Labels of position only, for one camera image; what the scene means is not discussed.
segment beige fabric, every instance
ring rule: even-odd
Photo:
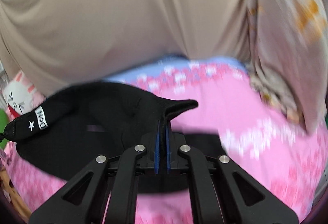
[[[178,53],[250,58],[246,0],[0,0],[0,59],[44,94]]]
[[[251,83],[309,134],[323,121],[328,79],[323,0],[250,0]]]
[[[28,220],[32,214],[31,210],[27,207],[23,199],[17,193],[16,189],[12,185],[7,171],[4,167],[0,169],[0,191],[4,192],[10,199],[10,203],[16,209],[20,217],[28,223]]]

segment pink bedsheet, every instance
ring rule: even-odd
[[[191,63],[191,70],[166,68],[157,78],[132,84],[169,99],[195,99],[197,109],[172,121],[172,128],[216,130],[228,155],[292,208],[302,221],[311,210],[314,191],[328,155],[328,131],[322,122],[312,135],[263,105],[248,76],[229,65]],[[5,150],[6,168],[17,191],[36,210],[65,181],[19,157],[15,145]],[[136,224],[191,224],[187,191],[138,195]]]

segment silver bolt head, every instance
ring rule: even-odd
[[[142,152],[143,150],[145,150],[145,146],[144,145],[136,145],[134,147],[134,149],[137,151],[137,152]]]
[[[191,147],[189,145],[181,145],[180,150],[182,152],[189,152],[191,150]]]
[[[96,157],[97,163],[104,163],[106,161],[106,157],[104,155],[99,155]]]
[[[226,155],[222,155],[222,156],[219,157],[219,161],[223,164],[226,164],[230,161],[230,158]]]

